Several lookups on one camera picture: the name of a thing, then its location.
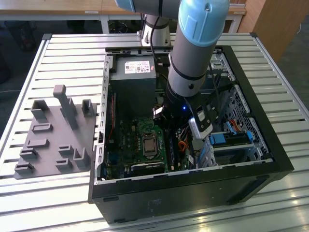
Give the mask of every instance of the gray robot arm segment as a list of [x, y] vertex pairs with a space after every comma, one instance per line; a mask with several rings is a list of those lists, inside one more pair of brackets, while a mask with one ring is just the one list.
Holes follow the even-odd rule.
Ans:
[[178, 19], [181, 0], [115, 0], [117, 6], [132, 12]]

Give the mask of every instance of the wooden cabinet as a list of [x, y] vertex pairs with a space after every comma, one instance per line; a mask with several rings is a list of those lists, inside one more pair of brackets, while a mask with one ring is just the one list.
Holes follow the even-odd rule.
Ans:
[[255, 32], [279, 61], [309, 12], [309, 0], [247, 0], [238, 32]]

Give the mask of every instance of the wooden table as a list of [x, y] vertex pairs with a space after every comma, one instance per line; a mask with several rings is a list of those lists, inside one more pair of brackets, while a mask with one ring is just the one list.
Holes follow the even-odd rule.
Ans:
[[[231, 4], [228, 12], [227, 21], [231, 21], [228, 32], [236, 33], [241, 19], [246, 15], [247, 10], [244, 4]], [[140, 14], [128, 12], [120, 9], [114, 0], [102, 0], [101, 22], [103, 31], [108, 30], [108, 20], [138, 20]]]
[[[232, 4], [227, 20], [229, 32], [237, 32], [246, 9]], [[0, 0], [0, 20], [100, 20], [103, 33], [109, 33], [109, 20], [139, 20], [140, 14], [117, 7], [114, 0]]]

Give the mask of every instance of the red cable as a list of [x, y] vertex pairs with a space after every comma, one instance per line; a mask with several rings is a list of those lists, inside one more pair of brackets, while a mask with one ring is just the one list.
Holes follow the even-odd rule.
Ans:
[[110, 135], [108, 136], [108, 140], [106, 144], [108, 144], [108, 142], [110, 141], [113, 129], [114, 129], [114, 96], [112, 96], [112, 129], [111, 129]]
[[240, 131], [235, 120], [230, 120], [229, 122], [232, 123], [236, 131]]
[[238, 131], [241, 131], [241, 129], [239, 128], [239, 126], [238, 126], [238, 124], [237, 124], [237, 122], [236, 122], [236, 120], [235, 120], [235, 119], [233, 119], [233, 121], [234, 121], [235, 126], [237, 127]]

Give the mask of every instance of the power supply label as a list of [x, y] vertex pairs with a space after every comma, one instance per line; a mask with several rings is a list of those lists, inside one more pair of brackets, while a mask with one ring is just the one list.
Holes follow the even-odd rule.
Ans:
[[150, 73], [149, 61], [132, 61], [125, 63], [125, 74]]

